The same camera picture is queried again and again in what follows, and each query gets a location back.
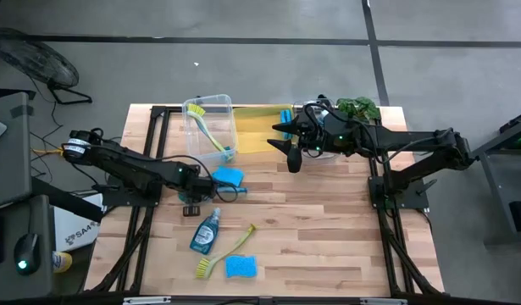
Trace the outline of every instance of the brush bristles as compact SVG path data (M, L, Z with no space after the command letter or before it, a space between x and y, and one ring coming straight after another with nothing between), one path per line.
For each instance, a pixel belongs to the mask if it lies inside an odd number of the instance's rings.
M207 258L202 258L198 266L196 267L196 278L203 279L206 275L206 271L209 267L209 260Z
M196 113L199 116L203 116L206 113L206 111L198 105L188 104L186 106L188 107L189 111L192 111L193 113Z

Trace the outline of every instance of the blue bottle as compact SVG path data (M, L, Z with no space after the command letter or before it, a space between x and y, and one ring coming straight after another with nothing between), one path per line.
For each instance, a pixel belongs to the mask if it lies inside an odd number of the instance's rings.
M215 243L217 234L219 233L219 216L220 208L216 208L211 216L207 217L196 230L196 234L192 237L191 249L207 255L211 251L211 247Z

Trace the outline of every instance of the fan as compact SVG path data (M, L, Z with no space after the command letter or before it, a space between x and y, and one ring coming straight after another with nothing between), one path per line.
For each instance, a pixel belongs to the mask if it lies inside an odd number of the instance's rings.
M10 28L0 28L0 35L22 36L26 34ZM20 39L0 39L0 59L30 78L46 84L47 89L59 104L92 103L91 97L70 90L80 81L80 75L75 67L44 43L26 42ZM74 93L85 99L63 102L56 93L58 90Z

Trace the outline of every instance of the desk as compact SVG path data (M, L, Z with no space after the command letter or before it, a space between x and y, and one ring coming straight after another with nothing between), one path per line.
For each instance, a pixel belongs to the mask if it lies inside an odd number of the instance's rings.
M149 104L132 104L121 145L143 151ZM406 130L402 108L380 108L384 125ZM158 139L160 122L154 138ZM153 143L152 156L156 152ZM172 114L165 155L186 153L181 114ZM412 164L404 152L392 160L393 169ZM302 166L298 174L286 168L278 152L238 154L232 164L245 172L246 197L233 203L215 199L202 207L202 216L185 218L175 191L164 189L155 209L141 294L195 296L389 296L376 212L370 206L366 180L369 163L358 155L339 157L330 164ZM224 262L209 280L195 279L202 255L189 249L197 226L220 207L220 231L212 253L228 249L249 224L258 230L236 253L255 255L258 276L224 275ZM98 284L123 251L130 208L116 208L101 223L86 289ZM437 289L442 280L429 226L415 211L402 210L407 251ZM128 285L136 258L131 259ZM396 259L398 282L403 286Z
M29 107L24 93L0 97L0 208L31 193Z
M39 235L40 267L28 276L19 275L14 261L17 240L25 235L31 221L31 232ZM46 297L53 292L53 259L55 248L53 208L47 196L36 196L0 208L1 243L4 259L0 263L0 301L27 297Z

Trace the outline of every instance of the clear plastic bin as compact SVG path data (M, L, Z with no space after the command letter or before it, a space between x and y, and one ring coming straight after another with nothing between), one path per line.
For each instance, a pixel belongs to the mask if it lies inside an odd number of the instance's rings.
M195 104L206 112L202 119L209 134L224 148L221 152L198 127L195 118L187 115L188 105ZM208 167L231 163L236 158L237 134L232 101L229 96L219 94L199 97L183 103L183 125L185 126L188 153L200 159Z

